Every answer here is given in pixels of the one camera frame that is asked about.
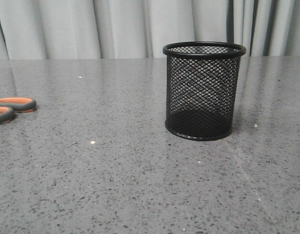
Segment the grey orange handled scissors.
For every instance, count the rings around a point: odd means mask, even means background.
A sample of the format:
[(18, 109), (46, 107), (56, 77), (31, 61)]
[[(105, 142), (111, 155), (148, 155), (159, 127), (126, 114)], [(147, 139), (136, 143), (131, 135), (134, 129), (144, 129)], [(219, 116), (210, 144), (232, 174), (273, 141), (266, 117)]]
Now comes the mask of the grey orange handled scissors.
[(37, 102), (29, 97), (0, 98), (0, 124), (11, 121), (16, 112), (30, 112), (35, 109)]

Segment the black mesh pen bucket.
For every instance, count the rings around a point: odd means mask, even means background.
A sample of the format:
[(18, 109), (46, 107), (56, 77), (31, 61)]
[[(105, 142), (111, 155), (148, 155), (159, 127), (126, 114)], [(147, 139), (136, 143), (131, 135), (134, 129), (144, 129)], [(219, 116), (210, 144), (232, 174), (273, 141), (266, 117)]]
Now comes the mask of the black mesh pen bucket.
[(241, 57), (239, 44), (211, 41), (164, 46), (167, 57), (166, 129), (179, 137), (211, 141), (232, 132)]

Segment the white pleated curtain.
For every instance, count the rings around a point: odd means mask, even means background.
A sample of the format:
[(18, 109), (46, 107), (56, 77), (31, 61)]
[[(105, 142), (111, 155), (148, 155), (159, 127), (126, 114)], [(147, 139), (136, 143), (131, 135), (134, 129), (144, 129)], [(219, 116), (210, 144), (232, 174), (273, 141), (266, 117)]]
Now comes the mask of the white pleated curtain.
[(0, 0), (0, 59), (161, 58), (182, 41), (300, 55), (300, 0)]

